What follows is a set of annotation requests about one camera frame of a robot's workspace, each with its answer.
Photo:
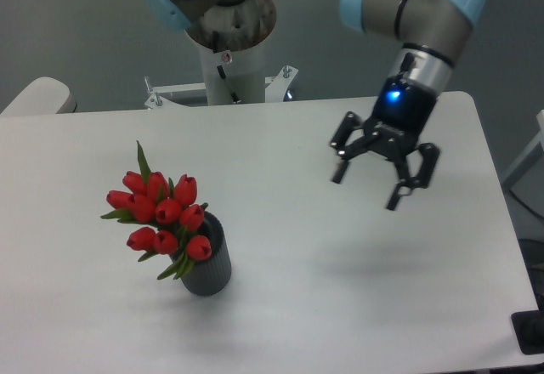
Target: table surface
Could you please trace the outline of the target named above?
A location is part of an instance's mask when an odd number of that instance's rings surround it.
[[[329,181],[335,99],[0,119],[0,372],[428,373],[541,362],[510,314],[536,309],[472,99],[444,93],[422,134],[431,187],[383,207],[377,156]],[[133,226],[99,218],[137,170],[197,177],[233,263],[219,294],[156,281]]]

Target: red tulip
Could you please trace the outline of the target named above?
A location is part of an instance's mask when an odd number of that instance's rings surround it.
[[[193,258],[195,261],[208,259],[212,255],[210,240],[204,235],[193,236],[187,244],[186,251],[189,258]]]
[[[161,224],[170,224],[178,219],[181,206],[173,198],[162,200],[155,208],[156,220]]]
[[[162,198],[170,196],[170,188],[168,187],[168,182],[164,178],[161,172],[154,172],[150,174],[149,180],[147,180],[147,196],[153,200],[157,201],[159,197],[159,190],[162,186]]]
[[[187,177],[187,174],[181,176],[173,189],[173,198],[178,200],[181,207],[193,204],[196,201],[196,179]]]
[[[126,191],[116,191],[112,190],[108,193],[105,200],[110,203],[112,207],[115,209],[117,208],[127,208],[128,207],[128,197],[130,197],[130,193],[127,193]]]
[[[122,183],[125,184],[129,190],[134,194],[147,194],[147,187],[145,186],[142,176],[135,172],[127,172],[127,175],[122,178]]]
[[[156,232],[150,227],[144,227],[134,231],[127,241],[127,245],[134,251],[149,251],[153,249]]]
[[[185,225],[189,231],[196,231],[204,220],[204,210],[198,204],[185,208],[179,216],[179,222]]]
[[[160,230],[155,235],[153,247],[163,255],[172,255],[178,250],[178,240],[171,232]]]
[[[155,202],[145,195],[132,194],[128,197],[127,204],[130,213],[140,223],[151,221],[155,215]]]

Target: blue light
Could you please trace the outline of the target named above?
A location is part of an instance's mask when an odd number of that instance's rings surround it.
[[[400,91],[389,91],[386,93],[385,97],[389,102],[397,102],[400,98]]]

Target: tulip bouquet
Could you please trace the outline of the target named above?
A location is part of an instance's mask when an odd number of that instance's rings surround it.
[[[162,173],[152,172],[138,144],[139,173],[127,172],[123,184],[131,192],[112,190],[106,200],[114,208],[101,216],[122,224],[146,225],[134,231],[127,245],[134,251],[145,251],[138,262],[157,254],[170,255],[173,263],[157,279],[187,275],[195,261],[212,255],[210,241],[198,233],[207,204],[195,204],[196,180],[181,176],[174,185]]]

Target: ribbed vase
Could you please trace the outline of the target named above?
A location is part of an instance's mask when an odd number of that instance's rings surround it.
[[[194,268],[181,281],[189,292],[198,296],[212,296],[229,283],[232,273],[229,250],[224,239],[223,226],[211,213],[205,212],[204,221],[198,233],[210,240],[212,255],[197,261]]]

